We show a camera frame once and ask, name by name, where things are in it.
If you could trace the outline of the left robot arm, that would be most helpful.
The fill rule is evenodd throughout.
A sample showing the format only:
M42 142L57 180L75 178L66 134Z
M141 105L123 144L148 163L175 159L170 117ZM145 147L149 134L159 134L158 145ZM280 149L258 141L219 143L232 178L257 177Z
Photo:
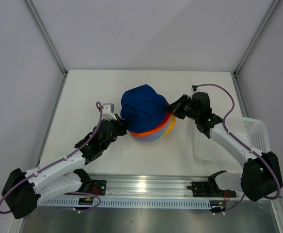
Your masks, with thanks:
M1 193L9 207L7 213L21 219L47 199L75 192L87 194L92 180L83 167L98 159L117 137L126 135L127 127L128 121L121 118L102 120L56 161L27 171L13 170Z

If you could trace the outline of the blue cap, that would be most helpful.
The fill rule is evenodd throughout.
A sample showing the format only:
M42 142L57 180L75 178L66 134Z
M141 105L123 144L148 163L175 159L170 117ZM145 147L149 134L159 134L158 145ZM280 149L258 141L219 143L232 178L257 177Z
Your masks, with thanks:
M151 86L130 89L121 98L121 118L129 122L127 130L143 133L159 126L166 117L167 100Z

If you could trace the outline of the teal bucket hat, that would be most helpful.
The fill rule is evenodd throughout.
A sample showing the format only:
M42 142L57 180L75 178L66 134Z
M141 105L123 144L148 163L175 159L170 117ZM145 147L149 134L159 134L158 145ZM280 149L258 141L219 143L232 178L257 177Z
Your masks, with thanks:
M159 138L161 138L161 137L165 136L168 132L169 132L169 130L168 130L168 129L167 129L167 130L165 130L165 132L164 132L164 133L162 133L162 134L160 134L158 137L156 137L156 138L155 138L155 140L157 140L157 139L159 139Z

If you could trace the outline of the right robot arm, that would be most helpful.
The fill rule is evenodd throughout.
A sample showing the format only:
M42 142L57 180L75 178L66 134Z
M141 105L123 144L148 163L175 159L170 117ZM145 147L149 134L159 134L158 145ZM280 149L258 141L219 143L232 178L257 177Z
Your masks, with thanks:
M213 180L207 184L207 190L212 196L231 190L242 192L252 201L279 197L283 182L277 156L256 150L233 134L225 120L212 112L207 93L183 95L164 109L178 119L194 120L199 132L223 147L242 167L242 173L221 171L210 176Z

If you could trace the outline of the orange bucket hat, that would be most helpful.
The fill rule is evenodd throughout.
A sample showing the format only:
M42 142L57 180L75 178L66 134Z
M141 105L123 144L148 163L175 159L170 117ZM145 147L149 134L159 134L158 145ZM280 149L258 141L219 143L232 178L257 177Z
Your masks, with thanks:
M137 137L147 136L147 135L150 135L152 133L161 131L164 127L168 126L168 124L170 123L170 120L171 120L171 114L170 114L170 117L169 117L167 123L160 128L154 127L153 129L142 132L142 133L135 133L135 132L129 132L129 133L130 133L130 135L137 136Z

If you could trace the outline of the red hat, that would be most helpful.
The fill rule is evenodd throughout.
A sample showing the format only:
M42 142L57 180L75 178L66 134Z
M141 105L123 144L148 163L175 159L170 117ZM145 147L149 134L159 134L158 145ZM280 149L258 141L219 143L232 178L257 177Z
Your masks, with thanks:
M168 105L169 103L166 102L165 105L159 106L159 110L157 111L157 115L156 115L156 120L157 120L156 127L157 128L160 128L163 125L165 125L170 117L170 113L165 110L165 107L167 107Z

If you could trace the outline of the yellow bucket hat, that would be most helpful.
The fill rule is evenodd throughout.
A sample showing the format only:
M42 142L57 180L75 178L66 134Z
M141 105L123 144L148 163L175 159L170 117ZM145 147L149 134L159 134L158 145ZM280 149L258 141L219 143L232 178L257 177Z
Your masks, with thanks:
M176 117L171 115L169 126L162 136L166 136L174 128L175 123L176 123Z

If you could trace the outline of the lavender bucket hat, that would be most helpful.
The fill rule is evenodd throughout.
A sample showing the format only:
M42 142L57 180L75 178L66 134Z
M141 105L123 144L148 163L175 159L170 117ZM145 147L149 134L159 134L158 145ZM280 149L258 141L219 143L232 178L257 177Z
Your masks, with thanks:
M131 137L132 137L134 140L137 140L137 141L140 141L140 142L151 142L151 141L154 141L155 138L158 137L160 134L164 133L165 130L167 130L168 126L164 127L161 131L152 133L152 134L147 135L147 136L137 137L137 136L131 135Z

